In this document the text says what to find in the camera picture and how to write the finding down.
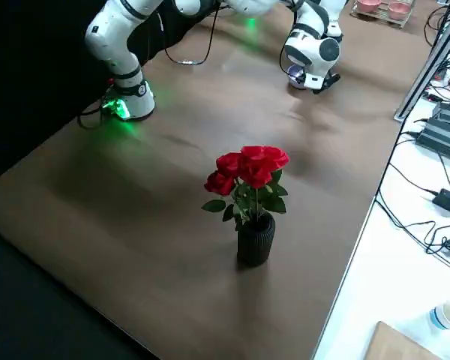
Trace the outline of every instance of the metal frame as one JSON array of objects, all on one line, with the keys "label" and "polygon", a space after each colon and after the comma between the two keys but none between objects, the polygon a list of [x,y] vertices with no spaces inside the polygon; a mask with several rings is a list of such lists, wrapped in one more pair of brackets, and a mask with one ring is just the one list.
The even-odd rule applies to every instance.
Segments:
[{"label": "metal frame", "polygon": [[440,64],[446,59],[450,53],[450,24],[447,26],[445,32],[440,37],[436,46],[428,56],[428,60],[425,66],[421,69],[420,74],[415,79],[412,88],[406,94],[402,103],[398,107],[394,114],[394,119],[398,122],[403,122],[412,111],[413,107],[419,100],[423,91],[427,87],[428,83],[432,80],[432,77],[437,72]]}]

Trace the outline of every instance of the black vase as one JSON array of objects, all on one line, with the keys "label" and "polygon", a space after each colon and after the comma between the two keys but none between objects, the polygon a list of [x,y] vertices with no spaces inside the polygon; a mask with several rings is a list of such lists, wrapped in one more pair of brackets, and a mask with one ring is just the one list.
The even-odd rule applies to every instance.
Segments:
[{"label": "black vase", "polygon": [[275,235],[275,219],[263,212],[256,220],[248,221],[238,231],[238,261],[247,266],[262,265],[270,255]]}]

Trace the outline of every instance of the brown table surface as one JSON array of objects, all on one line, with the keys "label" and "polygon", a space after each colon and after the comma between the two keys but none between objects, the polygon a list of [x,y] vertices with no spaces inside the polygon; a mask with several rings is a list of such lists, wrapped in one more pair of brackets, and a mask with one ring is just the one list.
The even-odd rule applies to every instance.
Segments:
[{"label": "brown table surface", "polygon": [[[3,175],[0,233],[163,359],[306,359],[425,62],[425,3],[403,31],[344,12],[342,80],[320,96],[278,69],[285,8],[256,28],[219,19],[201,67],[147,64],[150,119],[72,122]],[[199,58],[208,36],[197,26],[169,52]],[[203,182],[218,155],[261,143],[290,154],[289,214],[270,260],[241,271],[233,226],[200,210]]]}]

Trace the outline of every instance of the green led light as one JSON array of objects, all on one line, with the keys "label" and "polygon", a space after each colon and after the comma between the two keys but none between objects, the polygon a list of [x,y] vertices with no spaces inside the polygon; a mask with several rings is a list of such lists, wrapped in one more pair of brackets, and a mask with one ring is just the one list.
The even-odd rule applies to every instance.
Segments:
[{"label": "green led light", "polygon": [[246,26],[247,26],[249,29],[254,29],[254,28],[257,27],[257,22],[255,21],[255,19],[247,19],[247,20],[246,20]]},{"label": "green led light", "polygon": [[108,100],[102,105],[102,109],[108,109],[111,113],[115,113],[120,119],[130,118],[130,112],[122,99]]},{"label": "green led light", "polygon": [[128,112],[127,105],[123,100],[117,100],[117,107],[115,108],[115,113],[122,119],[130,118],[130,113]]}]

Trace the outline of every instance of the white table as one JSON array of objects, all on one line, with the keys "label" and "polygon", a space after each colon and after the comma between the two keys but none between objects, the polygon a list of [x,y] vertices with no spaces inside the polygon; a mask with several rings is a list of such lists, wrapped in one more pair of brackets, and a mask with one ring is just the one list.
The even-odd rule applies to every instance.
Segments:
[{"label": "white table", "polygon": [[[413,121],[430,117],[434,106],[420,100],[403,131],[423,127]],[[407,138],[401,136],[399,142]],[[450,177],[450,160],[444,161]],[[399,145],[391,163],[423,188],[450,190],[438,156],[414,142]],[[406,182],[390,166],[380,190],[387,206],[404,225],[429,220],[435,220],[437,227],[450,224],[450,213],[431,203],[433,195]],[[423,239],[430,227],[414,226],[409,230]],[[439,232],[436,242],[443,236],[450,237],[450,229]],[[433,336],[426,320],[427,312],[447,299],[450,299],[450,268],[426,254],[372,203],[313,359],[363,359],[380,320],[443,359],[450,359],[450,331]]]}]

